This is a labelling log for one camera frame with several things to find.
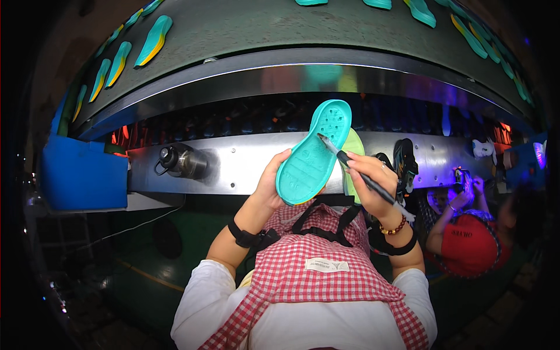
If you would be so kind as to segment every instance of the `left hand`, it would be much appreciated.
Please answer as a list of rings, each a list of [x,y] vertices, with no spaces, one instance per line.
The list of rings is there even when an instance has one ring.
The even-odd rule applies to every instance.
[[[476,196],[484,195],[484,180],[480,176],[473,177],[473,189]]]
[[[282,153],[275,155],[270,163],[264,168],[260,176],[259,184],[255,192],[251,195],[261,206],[266,206],[272,211],[285,206],[286,204],[276,192],[276,173],[280,165],[292,154],[292,149],[288,148]]]

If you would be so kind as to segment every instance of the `cable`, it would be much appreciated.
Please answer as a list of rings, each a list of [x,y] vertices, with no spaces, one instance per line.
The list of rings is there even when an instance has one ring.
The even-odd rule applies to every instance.
[[[145,224],[147,224],[147,223],[154,222],[154,221],[156,221],[157,219],[161,219],[161,218],[163,218],[164,216],[166,216],[166,215],[168,215],[168,214],[171,214],[171,213],[173,213],[173,212],[176,212],[177,210],[183,208],[183,207],[185,206],[185,203],[186,203],[186,195],[184,195],[183,204],[182,204],[179,208],[175,208],[175,209],[173,209],[172,211],[168,211],[167,213],[165,213],[165,214],[163,214],[163,215],[160,215],[160,216],[156,217],[155,219],[151,219],[151,220],[149,220],[149,221],[142,222],[141,224],[136,225],[136,226],[134,226],[134,227],[127,228],[126,230],[119,231],[119,232],[117,232],[117,233],[115,233],[115,234],[112,234],[112,235],[109,235],[109,236],[105,236],[105,237],[100,238],[100,239],[98,239],[98,240],[96,240],[96,241],[93,241],[92,243],[89,243],[89,244],[87,244],[87,245],[78,247],[78,248],[76,248],[76,251],[77,251],[77,250],[81,250],[81,249],[85,249],[85,248],[89,248],[89,247],[91,247],[92,245],[94,245],[94,244],[96,244],[96,243],[99,243],[99,242],[101,242],[101,241],[103,241],[103,240],[106,240],[107,238],[111,238],[111,237],[114,237],[114,236],[116,236],[116,235],[120,235],[120,234],[122,234],[122,233],[124,233],[124,232],[130,231],[130,230],[134,230],[135,228],[139,228],[140,226],[143,226],[143,225],[145,225]]]

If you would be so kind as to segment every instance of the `black shoe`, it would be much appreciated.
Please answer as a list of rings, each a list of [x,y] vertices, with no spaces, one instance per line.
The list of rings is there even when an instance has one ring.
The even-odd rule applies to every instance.
[[[395,171],[395,169],[394,169],[393,166],[391,165],[391,161],[389,160],[389,157],[387,157],[386,154],[384,154],[384,153],[378,153],[378,154],[375,155],[375,157],[376,157],[377,159],[379,159],[380,161],[382,161],[383,163],[385,163],[385,165],[386,165],[389,169],[391,169],[391,171],[393,171],[393,172]]]
[[[409,138],[398,140],[393,151],[393,164],[395,173],[399,177],[399,184],[396,188],[397,197],[399,194],[411,193],[414,188],[414,177],[418,175],[418,163],[414,157],[414,146]]]

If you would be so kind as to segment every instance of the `bracelet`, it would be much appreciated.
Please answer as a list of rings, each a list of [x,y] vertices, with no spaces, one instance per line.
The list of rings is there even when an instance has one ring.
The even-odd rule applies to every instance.
[[[403,215],[403,220],[400,222],[399,227],[393,229],[393,230],[386,230],[383,228],[383,225],[381,223],[379,223],[379,230],[381,230],[381,233],[384,235],[389,235],[389,236],[393,236],[396,235],[400,230],[402,230],[402,228],[404,227],[404,224],[407,222],[407,218],[404,217]]]

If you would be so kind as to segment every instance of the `yellow floor line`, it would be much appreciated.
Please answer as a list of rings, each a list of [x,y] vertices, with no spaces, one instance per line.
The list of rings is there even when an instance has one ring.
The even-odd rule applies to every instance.
[[[117,260],[117,262],[118,262],[119,264],[121,264],[122,266],[125,266],[126,268],[131,269],[132,271],[135,271],[135,272],[141,274],[142,276],[151,279],[152,281],[155,281],[155,282],[157,282],[157,283],[161,283],[162,285],[164,285],[164,286],[166,286],[166,287],[169,287],[169,288],[173,288],[173,289],[175,289],[175,290],[178,290],[179,292],[184,292],[184,291],[185,291],[185,288],[181,288],[181,287],[176,286],[176,285],[174,285],[174,284],[172,284],[172,283],[166,282],[166,281],[164,281],[163,279],[159,279],[159,278],[157,278],[157,277],[154,277],[154,276],[150,275],[149,273],[146,273],[146,272],[144,272],[144,271],[142,271],[142,270],[140,270],[140,269],[137,269],[136,267],[134,267],[134,266],[130,265],[129,263],[124,262],[124,261],[122,261],[122,260],[120,260],[120,259],[116,259],[116,260]]]

